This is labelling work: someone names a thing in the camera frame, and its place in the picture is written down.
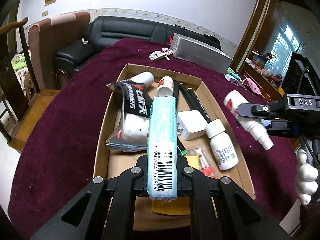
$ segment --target gloved hand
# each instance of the gloved hand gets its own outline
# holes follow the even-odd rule
[[[318,184],[315,182],[318,177],[318,170],[307,164],[307,154],[303,149],[297,152],[297,175],[294,181],[294,187],[298,198],[302,205],[310,203],[311,195],[318,189]]]

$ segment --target black leather sofa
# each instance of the black leather sofa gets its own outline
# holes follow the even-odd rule
[[[215,37],[201,35],[177,25],[133,18],[99,16],[88,25],[84,33],[84,39],[88,41],[88,44],[84,45],[82,40],[77,40],[59,50],[54,57],[53,67],[58,87],[65,86],[89,58],[122,38],[137,38],[167,44],[170,35],[175,33],[202,41],[221,50],[220,41]]]

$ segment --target gray box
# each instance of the gray box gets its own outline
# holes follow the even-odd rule
[[[175,33],[170,49],[175,58],[183,59],[225,74],[232,58],[201,41]]]

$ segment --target window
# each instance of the window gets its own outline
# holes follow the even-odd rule
[[[287,25],[285,31],[280,27],[271,54],[273,59],[267,61],[265,68],[270,69],[273,75],[281,74],[283,77],[287,73],[293,50],[297,50],[299,42],[292,30]]]

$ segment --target green cloth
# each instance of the green cloth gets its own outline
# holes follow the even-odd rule
[[[236,72],[234,72],[233,69],[228,68],[227,74],[236,76],[237,79],[239,79],[239,80],[242,82],[242,80],[241,80],[241,78],[239,77],[239,75],[238,75]]]
[[[17,54],[11,60],[11,64],[14,71],[17,71],[27,65],[26,60],[24,58],[24,54]]]

